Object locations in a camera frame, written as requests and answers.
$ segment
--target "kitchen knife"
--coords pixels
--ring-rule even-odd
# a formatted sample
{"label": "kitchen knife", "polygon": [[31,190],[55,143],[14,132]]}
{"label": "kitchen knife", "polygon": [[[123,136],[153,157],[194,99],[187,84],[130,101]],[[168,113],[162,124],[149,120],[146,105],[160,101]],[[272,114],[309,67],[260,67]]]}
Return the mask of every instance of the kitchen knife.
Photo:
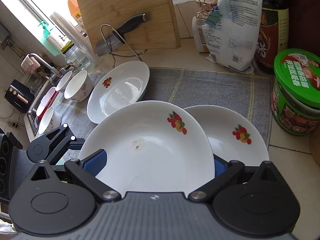
{"label": "kitchen knife", "polygon": [[[131,16],[129,19],[127,19],[124,23],[122,23],[118,28],[116,28],[117,32],[119,32],[122,36],[125,33],[128,33],[132,30],[134,30],[136,27],[138,27],[141,23],[146,22],[149,20],[149,16],[146,13],[139,13],[136,15]],[[124,41],[118,36],[118,34],[115,31],[112,31],[112,33],[106,37],[106,41],[111,45],[111,49],[114,50],[118,48],[120,45],[124,44]],[[103,56],[105,54],[110,53],[109,46],[104,42],[104,40],[99,41],[96,44],[96,52],[98,56]]]}

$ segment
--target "pink floral bowl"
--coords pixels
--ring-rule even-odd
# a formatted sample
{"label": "pink floral bowl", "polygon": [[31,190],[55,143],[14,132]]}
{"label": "pink floral bowl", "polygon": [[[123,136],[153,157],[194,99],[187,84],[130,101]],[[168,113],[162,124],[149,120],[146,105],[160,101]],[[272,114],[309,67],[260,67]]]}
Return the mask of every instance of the pink floral bowl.
{"label": "pink floral bowl", "polygon": [[93,88],[92,81],[86,70],[80,71],[69,82],[64,91],[64,98],[81,102],[91,93]]}
{"label": "pink floral bowl", "polygon": [[44,134],[52,129],[57,128],[61,124],[60,115],[50,106],[47,111],[45,111],[41,122],[39,124],[39,134]]}
{"label": "pink floral bowl", "polygon": [[74,77],[74,73],[70,70],[68,71],[59,81],[57,87],[56,87],[56,91],[60,92],[60,93],[64,93],[64,91],[66,90],[67,85],[69,84],[70,80]]}

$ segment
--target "pink towel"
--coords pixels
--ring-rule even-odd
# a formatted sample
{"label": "pink towel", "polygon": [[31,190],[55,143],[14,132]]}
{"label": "pink towel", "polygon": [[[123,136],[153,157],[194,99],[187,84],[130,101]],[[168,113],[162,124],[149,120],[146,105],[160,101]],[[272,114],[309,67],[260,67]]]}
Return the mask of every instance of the pink towel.
{"label": "pink towel", "polygon": [[33,57],[29,57],[28,54],[22,61],[21,67],[26,73],[34,74],[36,69],[40,67],[40,64]]}

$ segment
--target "window frame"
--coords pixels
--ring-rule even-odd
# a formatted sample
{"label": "window frame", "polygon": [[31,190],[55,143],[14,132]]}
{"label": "window frame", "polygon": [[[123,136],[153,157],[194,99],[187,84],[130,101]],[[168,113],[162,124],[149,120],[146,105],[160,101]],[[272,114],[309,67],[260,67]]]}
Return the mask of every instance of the window frame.
{"label": "window frame", "polygon": [[32,0],[19,0],[19,2],[26,7],[26,9],[40,22],[44,21],[47,25],[54,25],[61,32],[66,35],[49,17],[47,17],[41,9]]}

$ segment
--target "stainless steel sink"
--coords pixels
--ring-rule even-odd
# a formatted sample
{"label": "stainless steel sink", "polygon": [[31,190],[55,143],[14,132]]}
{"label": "stainless steel sink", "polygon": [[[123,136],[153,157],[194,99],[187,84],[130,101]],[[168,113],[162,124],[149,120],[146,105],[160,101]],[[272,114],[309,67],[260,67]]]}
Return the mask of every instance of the stainless steel sink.
{"label": "stainless steel sink", "polygon": [[50,80],[47,80],[46,83],[43,85],[42,89],[36,96],[35,100],[32,102],[28,112],[27,117],[31,125],[31,129],[34,135],[36,135],[38,131],[39,123],[36,123],[36,111],[38,109],[38,106],[40,105],[42,97],[49,91],[50,88],[52,88],[52,83]]}

